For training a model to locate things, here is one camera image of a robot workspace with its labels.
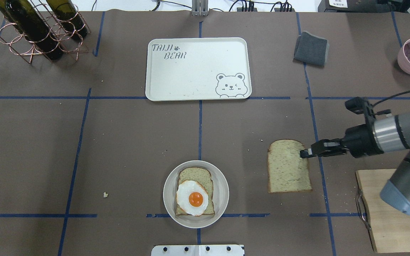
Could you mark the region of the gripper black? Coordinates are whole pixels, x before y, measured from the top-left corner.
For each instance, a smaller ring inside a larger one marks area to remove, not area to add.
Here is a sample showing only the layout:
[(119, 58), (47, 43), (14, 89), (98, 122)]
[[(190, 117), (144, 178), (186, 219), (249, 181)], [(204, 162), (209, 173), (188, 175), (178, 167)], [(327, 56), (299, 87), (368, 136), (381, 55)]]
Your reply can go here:
[(322, 139), (308, 149), (300, 150), (303, 159), (312, 157), (331, 157), (350, 153), (354, 158), (383, 154), (376, 143), (371, 124), (361, 124), (346, 129), (342, 139)]

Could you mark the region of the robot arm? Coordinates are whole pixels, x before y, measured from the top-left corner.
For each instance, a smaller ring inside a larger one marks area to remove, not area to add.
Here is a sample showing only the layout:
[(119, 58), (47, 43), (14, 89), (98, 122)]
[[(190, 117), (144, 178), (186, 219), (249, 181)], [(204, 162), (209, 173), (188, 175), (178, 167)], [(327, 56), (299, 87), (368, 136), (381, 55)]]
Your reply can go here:
[(366, 124), (348, 128), (343, 138), (323, 139), (300, 151), (301, 158), (329, 157), (350, 153), (354, 158), (408, 150), (386, 181), (380, 198), (410, 215), (410, 112), (381, 120), (368, 117)]

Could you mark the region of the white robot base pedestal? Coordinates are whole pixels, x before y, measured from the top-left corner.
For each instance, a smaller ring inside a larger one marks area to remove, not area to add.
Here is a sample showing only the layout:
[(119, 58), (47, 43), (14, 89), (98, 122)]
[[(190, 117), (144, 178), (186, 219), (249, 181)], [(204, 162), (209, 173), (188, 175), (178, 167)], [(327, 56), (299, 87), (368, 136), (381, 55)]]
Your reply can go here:
[(244, 256), (244, 245), (159, 245), (152, 256)]

